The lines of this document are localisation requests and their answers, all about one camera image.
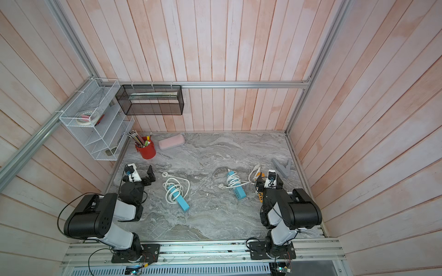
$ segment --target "white power cable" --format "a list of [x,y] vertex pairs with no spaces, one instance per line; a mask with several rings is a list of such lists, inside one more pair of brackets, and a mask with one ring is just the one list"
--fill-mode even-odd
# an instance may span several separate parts
[[256,165],[253,170],[250,172],[249,176],[248,176],[248,181],[245,180],[241,180],[240,177],[238,176],[237,173],[233,173],[232,175],[229,175],[227,177],[227,186],[223,185],[223,184],[219,184],[218,187],[220,189],[232,189],[232,188],[236,188],[236,187],[240,187],[240,186],[244,186],[248,183],[254,183],[255,180],[258,177],[254,177],[253,178],[253,182],[250,180],[250,176],[252,175],[252,173],[254,171],[256,171],[256,174],[258,174],[258,172],[260,172],[261,166],[260,165]]
[[[169,177],[166,180],[166,182],[163,183],[163,187],[166,190],[166,196],[164,198],[166,199],[167,203],[176,204],[175,200],[177,197],[182,196],[183,198],[185,198],[187,196],[187,194],[189,193],[189,189],[191,187],[191,183],[187,179],[168,174],[166,171],[162,173],[162,176],[164,178]],[[184,196],[183,196],[183,185],[181,185],[178,179],[187,181],[187,191]]]

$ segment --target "gray marble surface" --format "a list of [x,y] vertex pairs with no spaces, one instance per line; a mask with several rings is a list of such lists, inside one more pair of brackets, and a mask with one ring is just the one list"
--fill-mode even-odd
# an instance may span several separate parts
[[[109,192],[118,192],[125,164],[135,163],[142,177],[152,165],[156,182],[145,188],[148,198],[143,204],[140,221],[116,223],[123,229],[137,233],[142,241],[265,237],[268,230],[260,222],[262,204],[253,185],[243,186],[247,197],[242,200],[236,198],[232,189],[220,189],[218,185],[226,183],[228,168],[246,180],[256,164],[261,165],[266,175],[268,169],[274,169],[272,158],[287,164],[291,155],[284,134],[183,134],[186,139],[184,145],[164,151],[158,148],[158,141],[176,133],[153,134],[156,156],[150,160],[143,159],[135,146],[129,146]],[[162,185],[166,179],[161,176],[164,171],[190,181],[191,187],[186,197],[190,206],[188,212],[184,213],[177,204],[166,202],[166,191]],[[293,162],[289,178],[282,177],[282,180],[287,191],[302,187]],[[187,183],[182,181],[182,184],[186,189]],[[306,230],[298,235],[298,238],[310,237],[319,237],[319,233]]]

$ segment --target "blue power strip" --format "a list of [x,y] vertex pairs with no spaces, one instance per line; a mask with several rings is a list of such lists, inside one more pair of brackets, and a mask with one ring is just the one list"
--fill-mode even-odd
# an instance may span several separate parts
[[[230,172],[227,172],[227,177],[231,176],[234,173],[235,172],[233,170],[231,170]],[[245,193],[242,186],[233,188],[233,191],[234,191],[236,197],[238,198],[238,200],[241,200],[246,197],[246,193]]]
[[179,194],[179,192],[175,192],[175,188],[172,188],[170,191],[173,194],[173,197],[179,195],[175,200],[178,203],[178,205],[183,209],[184,212],[187,212],[189,210],[189,204],[184,200],[184,198]]

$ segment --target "metal shelf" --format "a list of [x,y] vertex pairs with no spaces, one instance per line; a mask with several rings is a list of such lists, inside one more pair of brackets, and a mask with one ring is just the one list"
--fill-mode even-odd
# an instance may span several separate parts
[[117,160],[119,146],[134,118],[126,115],[120,105],[109,106],[120,85],[113,81],[101,85],[93,79],[72,101],[60,120],[95,160]]

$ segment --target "pink wooden wall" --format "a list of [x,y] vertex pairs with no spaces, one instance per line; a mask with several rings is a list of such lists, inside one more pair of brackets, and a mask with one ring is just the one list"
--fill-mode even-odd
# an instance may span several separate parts
[[355,1],[290,134],[355,275],[442,275],[442,1]]
[[[0,1],[0,167],[88,77],[44,0]],[[52,275],[76,242],[59,212],[102,191],[111,169],[60,127],[0,195],[2,274]]]
[[[101,77],[303,80],[341,0],[60,0]],[[182,116],[142,131],[283,130],[298,89],[185,89]]]

